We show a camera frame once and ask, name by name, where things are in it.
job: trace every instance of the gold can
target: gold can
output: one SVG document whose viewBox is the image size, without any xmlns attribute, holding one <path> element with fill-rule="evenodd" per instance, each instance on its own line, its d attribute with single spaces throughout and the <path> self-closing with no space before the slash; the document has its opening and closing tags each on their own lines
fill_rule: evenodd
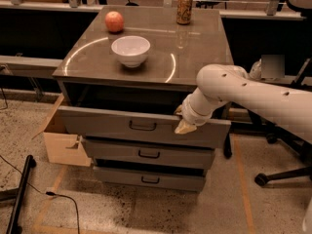
<svg viewBox="0 0 312 234">
<path fill-rule="evenodd" d="M 189 24 L 191 22 L 193 0 L 177 0 L 176 22 Z"/>
</svg>

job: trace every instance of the black handle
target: black handle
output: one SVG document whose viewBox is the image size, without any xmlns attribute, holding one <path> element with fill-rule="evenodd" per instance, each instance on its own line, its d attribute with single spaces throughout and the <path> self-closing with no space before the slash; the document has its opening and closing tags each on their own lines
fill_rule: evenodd
<svg viewBox="0 0 312 234">
<path fill-rule="evenodd" d="M 138 156 L 141 158 L 148 158 L 148 159 L 158 159 L 160 157 L 160 152 L 157 152 L 157 155 L 152 155 L 152 154 L 142 154 L 142 152 L 139 150 L 138 151 Z"/>
<path fill-rule="evenodd" d="M 152 179 L 146 179 L 146 178 L 144 178 L 144 176 L 142 176 L 140 178 L 140 180 L 142 181 L 142 183 L 154 183 L 154 184 L 159 183 L 159 181 L 160 181 L 159 177 L 157 177 L 157 180 L 154 181 Z"/>
<path fill-rule="evenodd" d="M 154 123 L 153 126 L 151 127 L 144 127 L 144 126 L 134 125 L 133 121 L 129 122 L 129 128 L 131 128 L 132 130 L 154 131 L 156 127 L 157 127 L 156 123 Z"/>
</svg>

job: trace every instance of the speckled floor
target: speckled floor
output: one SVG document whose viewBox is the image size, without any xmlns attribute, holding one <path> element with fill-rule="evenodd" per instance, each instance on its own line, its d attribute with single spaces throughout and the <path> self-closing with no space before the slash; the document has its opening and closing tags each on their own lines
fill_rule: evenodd
<svg viewBox="0 0 312 234">
<path fill-rule="evenodd" d="M 29 183 L 54 190 L 78 205 L 81 233 L 300 233 L 312 195 L 308 177 L 254 183 L 258 173 L 302 167 L 283 143 L 269 145 L 260 136 L 231 136 L 233 157 L 216 157 L 201 193 L 103 184 L 92 168 L 49 163 L 42 135 L 33 138 L 58 95 L 35 102 L 29 92 L 6 91 L 0 111 L 1 155 L 23 168 L 27 155 L 37 166 Z M 0 107 L 4 100 L 0 96 Z M 0 190 L 19 185 L 20 174 L 0 161 Z M 0 202 L 0 233 L 5 233 L 14 201 Z M 78 233 L 74 204 L 27 186 L 19 216 L 22 233 Z"/>
</svg>

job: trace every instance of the red apple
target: red apple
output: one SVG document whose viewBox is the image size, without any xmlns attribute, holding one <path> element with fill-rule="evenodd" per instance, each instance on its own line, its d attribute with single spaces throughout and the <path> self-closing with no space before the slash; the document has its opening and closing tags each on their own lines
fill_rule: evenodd
<svg viewBox="0 0 312 234">
<path fill-rule="evenodd" d="M 105 16 L 108 31 L 116 33 L 124 28 L 124 18 L 119 12 L 109 12 Z"/>
</svg>

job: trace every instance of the bowl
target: bowl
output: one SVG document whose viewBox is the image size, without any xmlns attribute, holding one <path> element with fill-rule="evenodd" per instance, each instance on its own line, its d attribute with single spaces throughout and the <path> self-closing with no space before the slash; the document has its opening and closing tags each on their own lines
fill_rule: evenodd
<svg viewBox="0 0 312 234">
<path fill-rule="evenodd" d="M 124 36 L 111 45 L 117 59 L 128 67 L 140 66 L 147 59 L 149 48 L 149 41 L 140 36 Z"/>
</svg>

